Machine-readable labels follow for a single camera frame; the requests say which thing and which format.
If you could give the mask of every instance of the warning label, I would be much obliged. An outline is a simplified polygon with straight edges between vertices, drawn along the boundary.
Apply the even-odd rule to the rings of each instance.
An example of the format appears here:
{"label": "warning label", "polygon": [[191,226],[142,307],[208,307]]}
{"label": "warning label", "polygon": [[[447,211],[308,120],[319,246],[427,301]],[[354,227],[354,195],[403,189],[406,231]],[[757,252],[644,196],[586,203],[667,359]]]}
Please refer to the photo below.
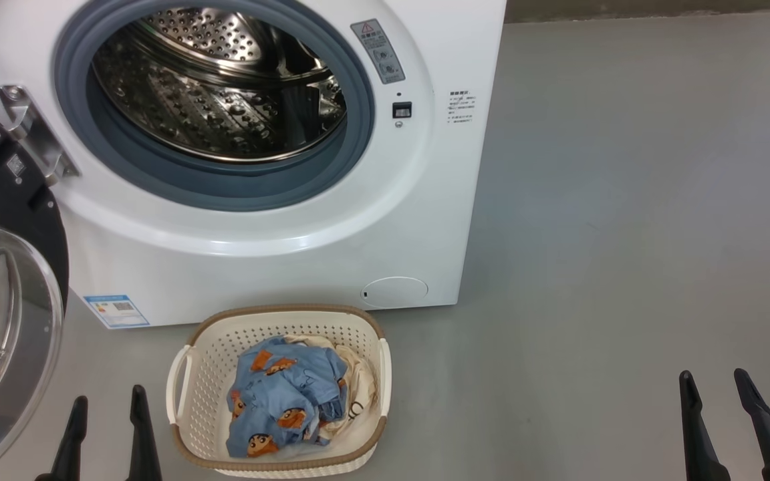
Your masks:
{"label": "warning label", "polygon": [[147,326],[150,323],[141,315],[126,295],[86,295],[85,302],[103,320],[109,329]]}
{"label": "warning label", "polygon": [[450,92],[447,100],[447,123],[467,123],[474,121],[477,97],[467,90]]}
{"label": "warning label", "polygon": [[385,31],[382,30],[382,26],[379,25],[379,21],[368,19],[354,23],[350,27],[358,40],[361,40],[361,45],[366,49],[367,55],[370,55],[370,60],[376,65],[376,71],[379,72],[379,79],[382,80],[383,84],[406,79],[406,74],[403,73],[403,67],[400,65],[400,60],[397,59],[394,47],[391,46],[391,42],[385,35]]}

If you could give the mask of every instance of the white plastic basket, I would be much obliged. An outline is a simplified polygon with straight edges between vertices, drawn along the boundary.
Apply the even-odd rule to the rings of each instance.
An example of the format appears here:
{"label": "white plastic basket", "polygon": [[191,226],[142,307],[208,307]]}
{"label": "white plastic basket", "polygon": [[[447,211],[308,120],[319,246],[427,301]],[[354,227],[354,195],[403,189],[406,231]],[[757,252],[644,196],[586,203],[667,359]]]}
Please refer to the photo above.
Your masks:
{"label": "white plastic basket", "polygon": [[[366,358],[376,376],[376,403],[323,450],[309,450],[290,462],[232,458],[225,445],[231,421],[225,396],[239,354],[263,339],[287,334],[323,335]],[[177,353],[166,387],[168,420],[180,453],[203,468],[241,478],[315,478],[361,468],[385,429],[390,402],[391,352],[382,329],[370,314],[343,305],[273,305],[218,313]]]}

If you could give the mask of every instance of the washer door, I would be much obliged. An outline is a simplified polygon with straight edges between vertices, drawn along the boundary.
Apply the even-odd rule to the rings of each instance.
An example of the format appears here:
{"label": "washer door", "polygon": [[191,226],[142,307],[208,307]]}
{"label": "washer door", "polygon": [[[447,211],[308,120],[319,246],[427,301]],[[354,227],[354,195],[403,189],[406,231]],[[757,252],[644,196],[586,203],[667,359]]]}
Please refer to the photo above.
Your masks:
{"label": "washer door", "polygon": [[67,240],[55,198],[0,124],[0,456],[49,381],[67,288]]}

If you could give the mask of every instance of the cartoon print fabric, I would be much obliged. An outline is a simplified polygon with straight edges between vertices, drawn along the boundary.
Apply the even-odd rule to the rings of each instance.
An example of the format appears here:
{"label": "cartoon print fabric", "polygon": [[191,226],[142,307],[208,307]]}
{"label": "cartoon print fabric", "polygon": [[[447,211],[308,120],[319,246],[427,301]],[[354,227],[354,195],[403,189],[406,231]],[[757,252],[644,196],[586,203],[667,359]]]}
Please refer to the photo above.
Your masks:
{"label": "cartoon print fabric", "polygon": [[308,346],[334,349],[340,359],[346,363],[346,373],[343,375],[343,379],[338,380],[339,386],[348,384],[346,402],[349,405],[346,408],[346,416],[331,423],[320,424],[320,439],[334,439],[352,423],[352,420],[364,413],[364,410],[376,401],[376,378],[373,377],[370,363],[349,347],[334,346],[331,341],[319,335],[285,335],[284,340],[287,342],[305,342]]}
{"label": "cartoon print fabric", "polygon": [[321,424],[346,414],[346,363],[333,349],[288,343],[281,336],[239,356],[236,380],[227,392],[232,413],[227,453],[258,457],[286,445],[329,444]]}

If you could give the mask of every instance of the concrete floor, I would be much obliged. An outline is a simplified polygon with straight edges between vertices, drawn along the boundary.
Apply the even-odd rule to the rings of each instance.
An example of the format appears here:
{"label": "concrete floor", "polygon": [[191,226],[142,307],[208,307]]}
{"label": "concrete floor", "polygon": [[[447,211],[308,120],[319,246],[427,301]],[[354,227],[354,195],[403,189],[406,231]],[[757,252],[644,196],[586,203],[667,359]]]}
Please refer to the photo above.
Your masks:
{"label": "concrete floor", "polygon": [[[376,314],[391,416],[340,479],[678,481],[682,369],[719,459],[758,478],[733,368],[770,404],[770,13],[508,25],[500,59],[461,302]],[[224,479],[163,413],[192,329],[107,331],[72,302],[0,481],[49,468],[82,393],[82,479],[125,479],[134,383],[164,479]]]}
{"label": "concrete floor", "polygon": [[719,15],[770,10],[770,0],[507,0],[504,21]]}

